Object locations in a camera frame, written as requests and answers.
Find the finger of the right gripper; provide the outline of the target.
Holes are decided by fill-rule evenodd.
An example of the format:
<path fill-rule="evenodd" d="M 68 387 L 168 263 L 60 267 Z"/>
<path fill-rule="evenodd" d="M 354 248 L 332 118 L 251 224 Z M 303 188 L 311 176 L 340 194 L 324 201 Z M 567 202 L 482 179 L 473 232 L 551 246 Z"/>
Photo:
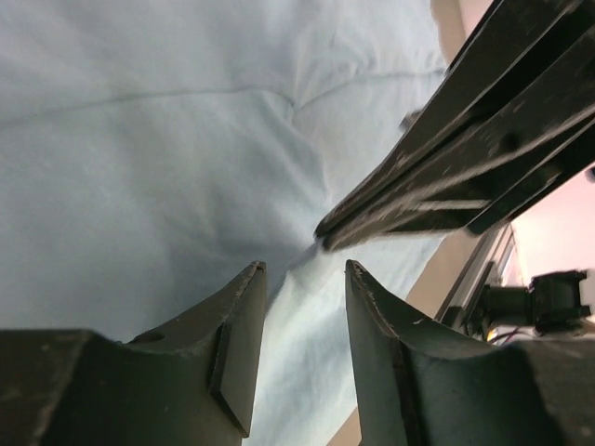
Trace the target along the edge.
<path fill-rule="evenodd" d="M 315 233 L 482 234 L 593 161 L 593 3 L 495 1 L 389 156 Z"/>
<path fill-rule="evenodd" d="M 522 58 L 472 101 L 460 62 L 381 166 L 323 221 L 338 251 L 392 233 L 483 233 L 594 159 L 594 49 L 570 46 L 535 76 Z"/>

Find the blue t shirt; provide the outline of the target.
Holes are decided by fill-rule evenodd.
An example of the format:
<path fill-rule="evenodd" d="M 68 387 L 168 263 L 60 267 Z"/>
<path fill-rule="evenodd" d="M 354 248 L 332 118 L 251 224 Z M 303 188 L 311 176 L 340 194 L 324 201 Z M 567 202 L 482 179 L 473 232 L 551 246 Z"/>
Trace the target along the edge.
<path fill-rule="evenodd" d="M 406 296 L 440 239 L 319 221 L 443 79 L 427 1 L 5 1 L 1 324 L 127 340 L 264 261 L 251 445 L 356 406 L 344 264 Z"/>

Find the aluminium frame rail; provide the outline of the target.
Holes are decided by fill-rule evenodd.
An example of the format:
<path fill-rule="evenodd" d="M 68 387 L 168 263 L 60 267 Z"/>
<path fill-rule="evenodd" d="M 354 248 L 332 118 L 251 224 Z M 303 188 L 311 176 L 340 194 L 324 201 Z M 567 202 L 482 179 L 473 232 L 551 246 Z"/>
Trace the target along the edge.
<path fill-rule="evenodd" d="M 461 329 L 465 313 L 483 286 L 492 283 L 500 285 L 514 248 L 510 225 L 490 230 L 481 236 L 434 319 L 456 330 Z"/>

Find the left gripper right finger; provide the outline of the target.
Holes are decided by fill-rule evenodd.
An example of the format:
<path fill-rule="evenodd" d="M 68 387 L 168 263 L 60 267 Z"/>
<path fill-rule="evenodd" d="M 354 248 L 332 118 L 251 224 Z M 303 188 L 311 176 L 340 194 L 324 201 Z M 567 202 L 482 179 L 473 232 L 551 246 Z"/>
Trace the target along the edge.
<path fill-rule="evenodd" d="M 345 266 L 365 445 L 590 445 L 594 343 L 469 338 Z"/>

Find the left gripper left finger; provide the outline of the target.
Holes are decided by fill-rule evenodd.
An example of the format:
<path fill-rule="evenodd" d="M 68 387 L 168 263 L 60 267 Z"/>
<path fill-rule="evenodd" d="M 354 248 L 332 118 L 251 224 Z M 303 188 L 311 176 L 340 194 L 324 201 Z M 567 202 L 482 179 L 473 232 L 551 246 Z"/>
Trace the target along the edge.
<path fill-rule="evenodd" d="M 261 262 L 128 343 L 1 333 L 5 445 L 238 445 L 249 436 L 267 299 Z"/>

